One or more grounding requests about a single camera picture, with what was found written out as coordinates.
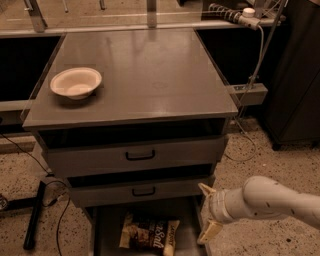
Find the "snack bag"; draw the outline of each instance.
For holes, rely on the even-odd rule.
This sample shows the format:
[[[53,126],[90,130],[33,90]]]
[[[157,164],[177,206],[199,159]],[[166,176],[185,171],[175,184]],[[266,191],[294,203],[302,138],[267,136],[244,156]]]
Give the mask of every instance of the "snack bag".
[[[165,220],[128,212],[119,247],[153,250],[162,256],[173,256],[179,220]]]

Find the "black cable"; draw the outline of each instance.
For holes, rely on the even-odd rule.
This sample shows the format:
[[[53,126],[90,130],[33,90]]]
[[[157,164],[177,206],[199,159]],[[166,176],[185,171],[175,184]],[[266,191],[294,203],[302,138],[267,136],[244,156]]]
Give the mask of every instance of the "black cable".
[[[58,225],[57,225],[57,230],[56,230],[56,242],[57,242],[58,252],[59,252],[60,256],[62,256],[62,254],[61,254],[61,249],[60,249],[60,244],[59,244],[59,228],[60,228],[60,223],[61,223],[61,220],[63,218],[63,215],[67,211],[69,204],[70,204],[70,197],[68,199],[68,203],[67,203],[66,207],[64,208],[64,210],[63,210],[63,212],[62,212],[62,214],[60,216],[60,219],[59,219]]]
[[[67,187],[67,184],[65,184],[65,183],[62,182],[61,180],[53,180],[53,181],[50,181],[50,182],[48,182],[48,183],[46,184],[46,187],[49,186],[49,185],[52,184],[52,183],[61,183],[62,185],[64,185],[65,187]],[[48,204],[44,204],[44,203],[42,202],[42,206],[43,206],[43,207],[50,207],[50,206],[55,205],[55,203],[58,202],[59,197],[62,196],[62,195],[64,195],[65,193],[66,193],[66,192],[64,192],[63,194],[59,195],[57,198],[51,200],[51,202],[49,202]]]
[[[28,154],[30,157],[32,157],[38,164],[39,166],[48,174],[48,175],[52,175],[52,173],[48,172],[46,170],[46,168],[43,167],[43,165],[39,162],[39,160],[37,158],[35,158],[33,155],[31,155],[29,152],[25,151],[24,149],[22,149],[17,143],[15,143],[14,141],[10,140],[7,136],[3,135],[2,133],[0,133],[0,135],[5,138],[7,141],[11,142],[13,145],[15,145],[18,149],[20,149],[23,153]]]

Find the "terrazzo floor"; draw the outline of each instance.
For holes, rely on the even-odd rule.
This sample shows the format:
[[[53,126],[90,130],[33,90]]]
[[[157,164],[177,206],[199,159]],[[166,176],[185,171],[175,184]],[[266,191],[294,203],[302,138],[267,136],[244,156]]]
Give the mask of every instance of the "terrazzo floor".
[[[319,147],[311,148],[309,144],[287,145],[280,151],[273,151],[268,135],[256,119],[246,118],[243,128],[255,143],[256,151],[252,142],[239,132],[235,124],[231,124],[226,149],[228,157],[223,156],[216,168],[214,188],[236,188],[253,175],[265,175],[300,192],[320,195]],[[19,144],[26,140],[19,137],[10,139]],[[30,143],[33,140],[28,140],[29,147],[24,145],[25,149],[32,148]],[[0,193],[9,200],[35,196],[40,180],[50,182],[53,179],[45,178],[46,173],[29,155],[20,153],[4,139],[0,139],[0,147],[7,148],[9,152],[2,151],[0,154]],[[44,203],[64,192],[60,183],[48,185]],[[55,205],[43,208],[36,245],[32,251],[23,249],[31,208],[0,212],[0,255],[59,255],[56,229],[67,202],[67,196],[63,196]],[[71,202],[59,229],[61,254],[88,255],[90,229],[85,215]],[[241,220],[225,225],[210,242],[210,247],[213,256],[320,255],[320,231],[290,217],[268,221]]]

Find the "drawer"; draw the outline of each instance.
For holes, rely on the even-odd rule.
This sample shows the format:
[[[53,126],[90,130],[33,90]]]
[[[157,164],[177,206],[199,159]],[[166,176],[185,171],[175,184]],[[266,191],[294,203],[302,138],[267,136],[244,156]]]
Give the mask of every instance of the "drawer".
[[[213,176],[206,176],[70,188],[70,197],[76,207],[82,208],[185,197],[201,195],[198,183],[211,186],[213,181]]]
[[[180,220],[175,234],[175,256],[210,256],[209,246],[199,246],[197,238],[200,234],[201,217],[199,204],[194,197],[172,198],[103,206],[96,208],[96,218],[93,224],[92,252],[95,256],[154,256],[156,253],[137,252],[131,249],[119,248],[123,219],[128,209],[145,212],[151,216],[174,216]]]
[[[56,149],[44,153],[44,157],[55,175],[63,178],[215,163],[221,159],[225,146],[225,136],[214,136]]]

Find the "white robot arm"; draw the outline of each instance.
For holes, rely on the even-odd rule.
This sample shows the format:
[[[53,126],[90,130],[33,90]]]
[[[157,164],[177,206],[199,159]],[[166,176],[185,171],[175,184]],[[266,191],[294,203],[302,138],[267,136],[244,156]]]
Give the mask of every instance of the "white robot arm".
[[[198,243],[212,239],[223,224],[242,218],[274,219],[291,216],[320,230],[320,196],[299,193],[275,180],[253,176],[242,188],[216,191],[204,184],[209,218],[204,223]]]

